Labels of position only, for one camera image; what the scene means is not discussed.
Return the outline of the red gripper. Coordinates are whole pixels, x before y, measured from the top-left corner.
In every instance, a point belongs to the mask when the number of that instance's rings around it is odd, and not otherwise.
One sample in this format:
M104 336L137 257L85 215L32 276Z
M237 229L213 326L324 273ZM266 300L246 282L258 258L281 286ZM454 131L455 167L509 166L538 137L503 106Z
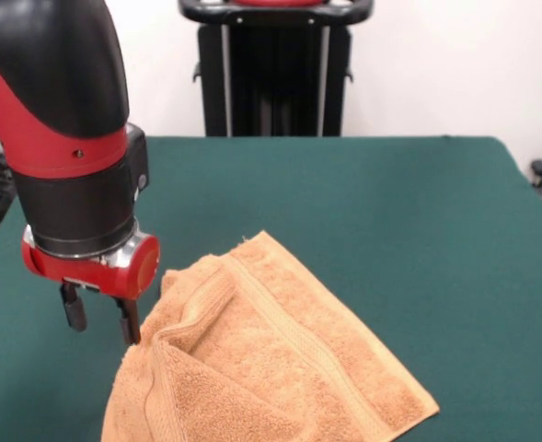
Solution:
M72 284L75 283L114 297L121 313L124 341L127 345L141 341L135 300L155 279L160 261L160 244L156 237L135 233L120 249L108 255L74 260L44 253L34 245L32 235L26 233L21 242L21 253L27 268L34 274L62 283L60 294L71 329L84 332L87 327L84 304L76 285Z

